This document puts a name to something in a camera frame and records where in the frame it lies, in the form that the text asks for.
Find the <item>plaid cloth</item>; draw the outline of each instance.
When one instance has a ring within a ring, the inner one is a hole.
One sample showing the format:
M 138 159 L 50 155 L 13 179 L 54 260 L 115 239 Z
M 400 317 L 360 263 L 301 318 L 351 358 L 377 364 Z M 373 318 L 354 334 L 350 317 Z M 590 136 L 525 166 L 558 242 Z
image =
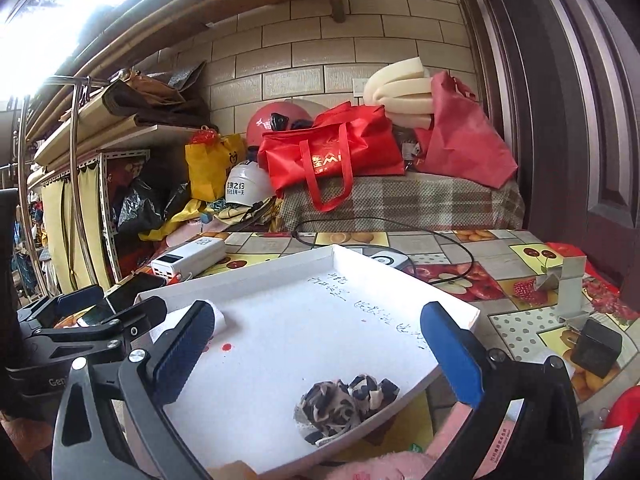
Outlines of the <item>plaid cloth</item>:
M 319 180 L 322 200 L 338 195 L 342 178 Z M 404 176 L 354 177 L 351 196 L 329 213 L 316 211 L 305 184 L 284 193 L 280 216 L 284 230 L 292 231 L 303 220 L 317 220 L 299 231 L 405 231 L 401 226 L 377 220 L 349 220 L 375 216 L 432 230 L 520 229 L 524 202 L 514 180 L 500 189 L 480 186 L 462 178 L 423 173 Z M 328 221 L 327 219 L 344 219 Z

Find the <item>white helmet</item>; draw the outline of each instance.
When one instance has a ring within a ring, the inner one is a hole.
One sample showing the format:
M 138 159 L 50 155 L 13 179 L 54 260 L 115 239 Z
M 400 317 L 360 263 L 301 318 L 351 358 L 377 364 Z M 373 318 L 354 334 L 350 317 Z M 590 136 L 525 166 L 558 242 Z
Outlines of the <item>white helmet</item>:
M 257 162 L 246 160 L 231 169 L 226 180 L 225 200 L 227 203 L 251 207 L 275 195 L 269 175 Z

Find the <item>electrical outlet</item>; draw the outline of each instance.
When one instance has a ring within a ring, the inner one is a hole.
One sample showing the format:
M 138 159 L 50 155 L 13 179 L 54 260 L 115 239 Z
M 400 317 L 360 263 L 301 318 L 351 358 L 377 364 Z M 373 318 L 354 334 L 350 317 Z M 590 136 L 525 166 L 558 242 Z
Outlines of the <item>electrical outlet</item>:
M 364 95 L 364 85 L 367 84 L 369 79 L 353 79 L 353 96 L 354 97 L 363 97 Z

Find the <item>metal bolt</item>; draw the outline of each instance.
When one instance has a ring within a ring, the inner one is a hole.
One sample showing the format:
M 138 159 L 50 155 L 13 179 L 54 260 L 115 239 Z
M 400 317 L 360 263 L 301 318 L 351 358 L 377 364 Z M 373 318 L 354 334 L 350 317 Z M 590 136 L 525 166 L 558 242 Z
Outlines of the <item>metal bolt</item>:
M 503 363 L 507 359 L 507 354 L 499 348 L 491 348 L 489 349 L 489 359 L 494 363 Z
M 549 364 L 553 368 L 564 368 L 564 361 L 562 361 L 562 359 L 559 358 L 557 355 L 552 355 L 549 358 Z
M 129 361 L 132 363 L 139 363 L 146 356 L 146 352 L 143 349 L 132 350 L 129 354 Z
M 86 358 L 84 357 L 77 357 L 71 363 L 71 367 L 74 370 L 82 370 L 82 368 L 84 368 L 85 366 L 86 366 Z

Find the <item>yellow bag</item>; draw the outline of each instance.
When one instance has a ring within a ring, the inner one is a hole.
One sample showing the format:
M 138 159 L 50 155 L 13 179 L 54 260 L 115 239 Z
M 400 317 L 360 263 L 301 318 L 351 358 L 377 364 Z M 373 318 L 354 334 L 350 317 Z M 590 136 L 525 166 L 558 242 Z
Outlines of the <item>yellow bag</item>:
M 191 197 L 213 202 L 225 195 L 229 171 L 246 157 L 240 134 L 220 137 L 214 130 L 203 129 L 184 147 L 189 165 Z
M 162 224 L 161 228 L 152 229 L 148 233 L 139 233 L 138 238 L 143 242 L 159 242 L 160 240 L 163 240 L 165 236 L 170 235 L 180 227 L 182 222 L 199 217 L 201 209 L 204 209 L 204 204 L 200 200 L 192 198 L 187 202 L 187 205 L 184 206 L 182 211 L 169 218 L 164 224 Z

